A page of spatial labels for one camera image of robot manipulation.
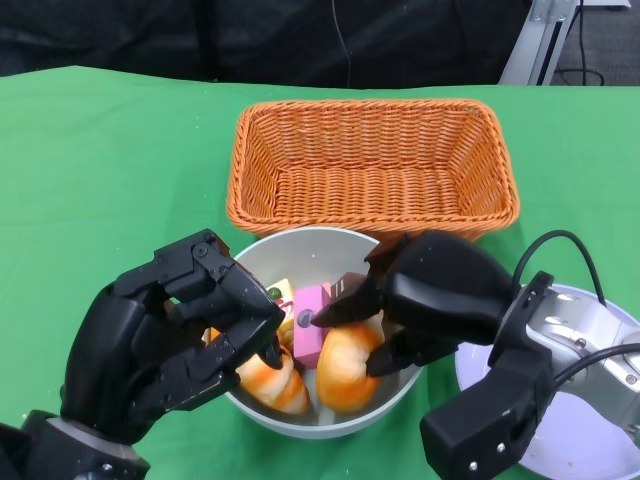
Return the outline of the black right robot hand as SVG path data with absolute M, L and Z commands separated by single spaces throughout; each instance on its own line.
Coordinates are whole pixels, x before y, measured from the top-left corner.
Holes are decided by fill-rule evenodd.
M 427 365 L 465 342 L 491 344 L 513 300 L 508 271 L 451 233 L 429 230 L 381 242 L 364 260 L 367 274 L 348 274 L 343 290 L 312 323 L 337 328 L 381 313 L 397 325 L 370 354 L 370 377 Z

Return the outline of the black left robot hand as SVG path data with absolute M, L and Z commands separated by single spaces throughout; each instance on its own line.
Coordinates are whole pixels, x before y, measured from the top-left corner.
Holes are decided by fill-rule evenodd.
M 133 445 L 165 414 L 234 389 L 253 355 L 281 368 L 283 318 L 219 236 L 187 236 L 97 294 L 71 347 L 61 415 Z

